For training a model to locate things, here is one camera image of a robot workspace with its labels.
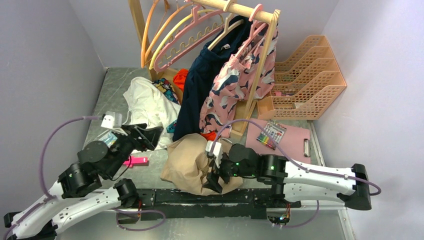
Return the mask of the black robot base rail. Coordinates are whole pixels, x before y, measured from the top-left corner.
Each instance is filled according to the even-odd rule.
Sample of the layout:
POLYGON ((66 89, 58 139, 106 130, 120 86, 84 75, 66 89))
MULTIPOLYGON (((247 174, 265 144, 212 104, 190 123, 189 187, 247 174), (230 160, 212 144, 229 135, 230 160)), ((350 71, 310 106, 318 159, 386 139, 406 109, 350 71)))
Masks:
POLYGON ((268 210, 285 210, 270 188, 238 188, 225 194, 194 195, 174 188, 138 188, 128 210, 157 210, 167 219, 238 218, 266 220, 268 210))

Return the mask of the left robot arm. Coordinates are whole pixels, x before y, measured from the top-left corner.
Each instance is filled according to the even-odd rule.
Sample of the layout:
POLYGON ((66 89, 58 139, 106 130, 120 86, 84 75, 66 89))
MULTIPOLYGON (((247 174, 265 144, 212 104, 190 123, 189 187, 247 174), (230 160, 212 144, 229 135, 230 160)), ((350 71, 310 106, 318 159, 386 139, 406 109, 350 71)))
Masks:
POLYGON ((7 213, 5 240, 53 240, 60 229, 89 218, 106 209, 132 208, 139 202, 137 188, 131 179, 123 178, 109 189, 91 197, 87 195, 102 186, 102 180, 113 180, 134 150, 154 150, 163 127, 147 124, 123 125, 123 133, 108 146, 104 141, 88 143, 77 153, 78 161, 62 172, 37 202, 21 212, 7 213))

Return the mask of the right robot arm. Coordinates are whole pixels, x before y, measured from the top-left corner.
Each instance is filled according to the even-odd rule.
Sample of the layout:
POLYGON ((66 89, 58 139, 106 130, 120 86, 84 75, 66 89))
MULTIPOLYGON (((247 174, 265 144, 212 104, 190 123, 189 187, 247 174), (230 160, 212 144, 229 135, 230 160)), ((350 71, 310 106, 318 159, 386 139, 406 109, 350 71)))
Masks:
POLYGON ((205 188, 216 193, 240 177, 271 186, 270 202, 275 207, 299 201, 332 201, 359 211, 372 208, 366 167, 354 164, 333 168, 303 163, 275 154, 258 154, 242 144, 233 144, 224 153, 218 142, 208 141, 205 153, 211 171, 205 188))

